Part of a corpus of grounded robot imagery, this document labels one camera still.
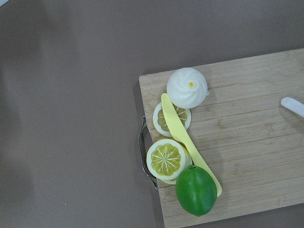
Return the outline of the green lime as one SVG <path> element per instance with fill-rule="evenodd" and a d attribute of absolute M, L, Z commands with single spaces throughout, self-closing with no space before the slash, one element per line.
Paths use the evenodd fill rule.
<path fill-rule="evenodd" d="M 181 207 L 200 217 L 209 213 L 217 200 L 217 187 L 201 167 L 189 165 L 176 180 L 176 195 Z"/>

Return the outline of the lemon slice near bun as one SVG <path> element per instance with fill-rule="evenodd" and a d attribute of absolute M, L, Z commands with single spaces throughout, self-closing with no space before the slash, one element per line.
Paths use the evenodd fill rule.
<path fill-rule="evenodd" d="M 190 126 L 191 122 L 191 111 L 190 109 L 183 109 L 173 105 L 181 123 L 183 124 L 184 128 L 187 130 Z M 166 124 L 164 114 L 162 111 L 162 103 L 158 103 L 154 109 L 153 117 L 152 117 L 153 125 L 158 133 L 164 135 L 166 137 L 172 137 L 169 128 Z"/>

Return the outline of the lemon slice near lime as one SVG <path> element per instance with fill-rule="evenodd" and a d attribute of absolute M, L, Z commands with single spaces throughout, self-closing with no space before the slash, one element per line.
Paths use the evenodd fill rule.
<path fill-rule="evenodd" d="M 172 139 L 161 139 L 149 148 L 146 162 L 154 177 L 175 185 L 181 172 L 192 164 L 192 159 L 180 143 Z"/>

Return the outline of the yellow plastic knife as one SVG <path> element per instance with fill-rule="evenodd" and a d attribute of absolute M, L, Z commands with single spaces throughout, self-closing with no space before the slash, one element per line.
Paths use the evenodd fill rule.
<path fill-rule="evenodd" d="M 217 188 L 217 197 L 219 197 L 222 194 L 222 186 L 192 142 L 167 93 L 161 95 L 161 104 L 165 122 L 172 137 L 184 144 L 194 164 L 204 169 L 212 177 Z"/>

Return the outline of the white ceramic spoon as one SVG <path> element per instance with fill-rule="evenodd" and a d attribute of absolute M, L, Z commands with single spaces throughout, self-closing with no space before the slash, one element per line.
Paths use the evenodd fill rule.
<path fill-rule="evenodd" d="M 280 104 L 291 112 L 294 112 L 295 114 L 304 117 L 304 104 L 300 103 L 299 101 L 291 97 L 284 97 L 281 100 Z"/>

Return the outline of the bamboo cutting board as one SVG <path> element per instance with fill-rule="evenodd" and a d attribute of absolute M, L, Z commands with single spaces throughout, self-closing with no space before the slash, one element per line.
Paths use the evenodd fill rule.
<path fill-rule="evenodd" d="M 209 95 L 191 110 L 188 134 L 222 186 L 208 214 L 183 210 L 160 182 L 164 225 L 182 228 L 304 201 L 304 120 L 282 107 L 304 99 L 304 51 L 197 66 Z"/>

